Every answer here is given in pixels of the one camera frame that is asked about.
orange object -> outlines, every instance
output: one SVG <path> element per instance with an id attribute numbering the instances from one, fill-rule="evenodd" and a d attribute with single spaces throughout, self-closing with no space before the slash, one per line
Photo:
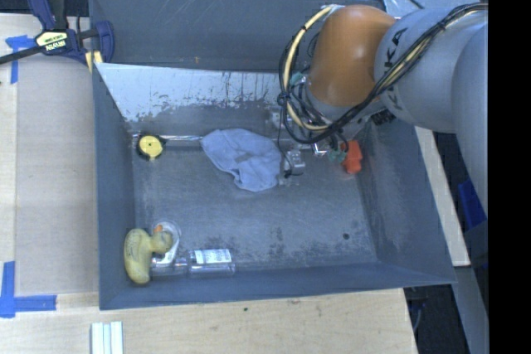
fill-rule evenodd
<path id="1" fill-rule="evenodd" d="M 341 162 L 348 174 L 355 174 L 362 169 L 361 160 L 363 159 L 362 150 L 357 140 L 348 141 L 347 157 Z"/>

blue tape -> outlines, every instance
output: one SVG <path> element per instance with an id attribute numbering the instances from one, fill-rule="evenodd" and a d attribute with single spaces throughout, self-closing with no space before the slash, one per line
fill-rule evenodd
<path id="1" fill-rule="evenodd" d="M 9 47 L 13 49 L 13 53 L 18 52 L 21 49 L 27 49 L 28 47 L 36 46 L 35 41 L 24 35 L 24 36 L 15 36 L 8 37 L 6 43 Z M 18 61 L 13 61 L 11 64 L 11 84 L 15 84 L 18 81 Z"/>
<path id="2" fill-rule="evenodd" d="M 15 297 L 15 262 L 3 264 L 0 318 L 14 318 L 16 313 L 56 310 L 56 295 Z"/>

yellow label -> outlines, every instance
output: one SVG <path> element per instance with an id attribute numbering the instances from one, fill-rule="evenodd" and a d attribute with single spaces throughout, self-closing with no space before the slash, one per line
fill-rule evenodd
<path id="1" fill-rule="evenodd" d="M 47 49 L 48 51 L 51 51 L 53 49 L 56 49 L 57 47 L 62 47 L 66 44 L 64 40 L 68 38 L 68 34 L 65 32 L 43 32 L 36 40 L 35 42 L 39 46 L 45 46 L 50 45 L 53 43 L 53 47 L 51 49 Z"/>

metal bracket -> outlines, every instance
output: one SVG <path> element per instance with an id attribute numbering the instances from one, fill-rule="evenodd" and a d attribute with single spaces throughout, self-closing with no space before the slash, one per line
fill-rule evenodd
<path id="1" fill-rule="evenodd" d="M 122 322 L 92 323 L 90 354 L 124 354 Z"/>

blue cloth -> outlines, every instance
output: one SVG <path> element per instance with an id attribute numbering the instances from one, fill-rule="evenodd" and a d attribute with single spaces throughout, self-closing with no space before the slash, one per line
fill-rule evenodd
<path id="1" fill-rule="evenodd" d="M 269 138 L 244 129 L 215 130 L 202 138 L 201 146 L 241 189 L 259 192 L 278 184 L 282 155 Z"/>

